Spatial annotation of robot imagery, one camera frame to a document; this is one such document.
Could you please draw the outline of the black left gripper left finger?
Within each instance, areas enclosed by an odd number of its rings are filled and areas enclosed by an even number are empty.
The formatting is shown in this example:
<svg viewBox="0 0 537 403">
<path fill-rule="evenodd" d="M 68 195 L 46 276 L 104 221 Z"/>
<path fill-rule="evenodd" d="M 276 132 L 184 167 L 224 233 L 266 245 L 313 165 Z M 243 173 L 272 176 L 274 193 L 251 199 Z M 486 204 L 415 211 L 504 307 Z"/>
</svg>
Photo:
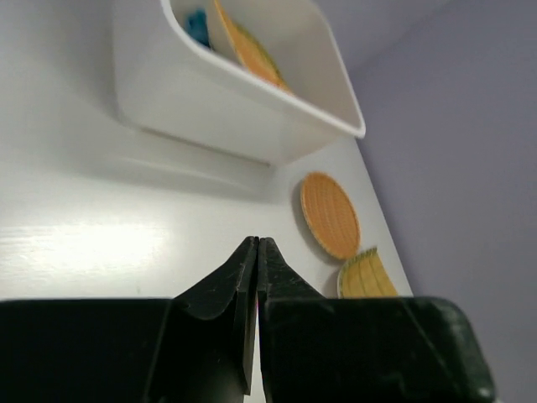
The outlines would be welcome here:
<svg viewBox="0 0 537 403">
<path fill-rule="evenodd" d="M 4 402 L 241 402 L 251 391 L 258 240 L 175 298 L 1 305 Z"/>
</svg>

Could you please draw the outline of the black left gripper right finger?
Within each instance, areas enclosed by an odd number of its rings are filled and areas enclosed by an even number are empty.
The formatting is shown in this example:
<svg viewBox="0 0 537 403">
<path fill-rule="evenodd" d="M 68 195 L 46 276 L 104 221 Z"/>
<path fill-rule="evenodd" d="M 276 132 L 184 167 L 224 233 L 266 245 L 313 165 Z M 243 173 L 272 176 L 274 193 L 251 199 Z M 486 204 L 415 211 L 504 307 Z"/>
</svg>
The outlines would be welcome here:
<svg viewBox="0 0 537 403">
<path fill-rule="evenodd" d="M 269 402 L 494 402 L 465 313 L 436 297 L 331 299 L 258 249 L 258 325 Z"/>
</svg>

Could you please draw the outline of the yellow fan-shaped bamboo plate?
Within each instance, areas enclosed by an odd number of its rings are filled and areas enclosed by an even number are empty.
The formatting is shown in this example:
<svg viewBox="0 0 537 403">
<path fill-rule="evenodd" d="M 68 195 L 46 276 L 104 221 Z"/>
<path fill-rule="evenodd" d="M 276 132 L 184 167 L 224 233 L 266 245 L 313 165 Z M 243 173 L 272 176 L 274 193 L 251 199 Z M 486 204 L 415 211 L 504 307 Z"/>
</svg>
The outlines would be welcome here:
<svg viewBox="0 0 537 403">
<path fill-rule="evenodd" d="M 383 266 L 376 247 L 367 249 L 349 259 L 337 277 L 337 294 L 340 299 L 395 297 L 393 282 Z"/>
</svg>

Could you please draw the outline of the round orange woven plate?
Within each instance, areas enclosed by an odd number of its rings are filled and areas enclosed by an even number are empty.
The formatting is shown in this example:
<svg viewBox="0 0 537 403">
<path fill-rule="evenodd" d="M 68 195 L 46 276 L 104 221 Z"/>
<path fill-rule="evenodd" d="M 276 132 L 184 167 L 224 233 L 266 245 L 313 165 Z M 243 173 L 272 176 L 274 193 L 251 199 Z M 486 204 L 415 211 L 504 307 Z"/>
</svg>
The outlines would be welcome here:
<svg viewBox="0 0 537 403">
<path fill-rule="evenodd" d="M 314 171 L 300 185 L 300 205 L 317 243 L 333 258 L 353 257 L 361 241 L 356 211 L 341 185 L 324 172 Z"/>
</svg>

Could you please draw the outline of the blue polka dot ceramic plate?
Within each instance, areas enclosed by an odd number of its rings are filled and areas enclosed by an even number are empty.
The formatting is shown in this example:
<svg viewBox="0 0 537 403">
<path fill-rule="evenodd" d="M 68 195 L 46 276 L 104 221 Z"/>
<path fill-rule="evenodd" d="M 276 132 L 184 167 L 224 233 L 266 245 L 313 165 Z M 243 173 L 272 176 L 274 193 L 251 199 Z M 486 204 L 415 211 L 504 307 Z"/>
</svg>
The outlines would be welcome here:
<svg viewBox="0 0 537 403">
<path fill-rule="evenodd" d="M 211 48 L 209 33 L 206 23 L 206 11 L 197 8 L 185 16 L 185 32 L 198 44 Z"/>
</svg>

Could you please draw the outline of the orange fish-shaped woven plate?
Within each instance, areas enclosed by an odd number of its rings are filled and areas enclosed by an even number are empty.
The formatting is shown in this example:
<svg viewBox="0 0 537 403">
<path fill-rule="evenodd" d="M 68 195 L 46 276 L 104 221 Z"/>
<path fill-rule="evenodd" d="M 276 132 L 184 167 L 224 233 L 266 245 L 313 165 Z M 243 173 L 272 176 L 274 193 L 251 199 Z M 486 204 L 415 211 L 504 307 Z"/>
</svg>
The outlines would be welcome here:
<svg viewBox="0 0 537 403">
<path fill-rule="evenodd" d="M 256 37 L 273 33 L 266 1 L 210 1 L 206 23 L 211 48 L 245 71 L 291 93 L 274 58 Z"/>
</svg>

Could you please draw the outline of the round green-rimmed bamboo plate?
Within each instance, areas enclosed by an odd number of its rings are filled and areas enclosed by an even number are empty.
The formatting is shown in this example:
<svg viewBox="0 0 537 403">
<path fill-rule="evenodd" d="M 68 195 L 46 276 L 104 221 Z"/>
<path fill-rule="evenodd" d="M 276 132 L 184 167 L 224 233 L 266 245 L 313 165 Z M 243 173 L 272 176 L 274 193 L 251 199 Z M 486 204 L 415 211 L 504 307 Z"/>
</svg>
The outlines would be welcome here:
<svg viewBox="0 0 537 403">
<path fill-rule="evenodd" d="M 234 27 L 236 52 L 242 64 L 254 75 L 276 86 L 282 86 L 284 79 L 265 48 L 242 25 L 235 24 Z"/>
</svg>

